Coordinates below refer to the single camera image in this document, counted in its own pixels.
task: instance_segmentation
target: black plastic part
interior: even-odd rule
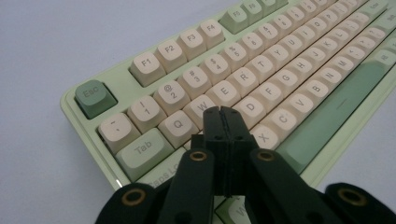
[[[396,216],[367,191],[346,183],[329,185],[325,191],[329,206],[351,224],[394,224]]]
[[[193,137],[191,145],[206,148],[215,155],[216,195],[245,194],[248,155],[258,145],[238,111],[224,106],[207,109],[204,137]]]
[[[175,176],[158,188],[133,183],[117,190],[97,224],[212,223],[214,194],[245,195],[253,224],[396,223],[396,215],[363,189],[335,184],[311,189],[280,154],[259,149],[231,108],[204,113]]]
[[[158,223],[212,223],[215,158],[196,148],[183,154],[163,204]]]
[[[343,223],[278,153],[255,149],[250,160],[246,201],[252,223]]]
[[[154,189],[150,185],[132,183],[118,189],[96,219],[96,224],[156,222],[171,180]]]

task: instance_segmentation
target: function key row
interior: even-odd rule
[[[143,87],[147,87],[222,41],[221,25],[215,20],[204,21],[197,29],[181,33],[177,40],[162,42],[154,53],[147,51],[136,56],[130,72]]]
[[[162,42],[154,52],[136,56],[130,72],[143,87],[147,87],[224,41],[222,25],[236,34],[287,3],[287,0],[245,0],[241,6],[227,10],[219,20],[221,24],[215,20],[204,21],[196,29],[181,33],[177,40]]]

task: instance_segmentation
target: mechanical keyboard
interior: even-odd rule
[[[244,0],[68,90],[61,107],[114,189],[172,177],[203,111],[238,110],[311,186],[396,86],[389,0]],[[214,223],[248,223],[242,197]]]

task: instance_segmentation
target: white background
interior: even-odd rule
[[[238,1],[0,1],[0,223],[93,223],[113,189],[59,106],[77,83]],[[396,211],[396,91],[326,176]]]

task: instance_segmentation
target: screw hole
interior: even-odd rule
[[[190,159],[193,161],[204,161],[206,160],[207,155],[202,151],[195,151],[190,154]]]
[[[126,191],[121,198],[123,204],[135,206],[145,201],[146,192],[142,189],[130,189]]]
[[[346,203],[355,206],[364,206],[367,204],[367,199],[354,189],[339,189],[338,196]]]
[[[257,158],[262,161],[273,161],[275,159],[275,156],[273,153],[268,152],[268,151],[262,151],[257,154]]]

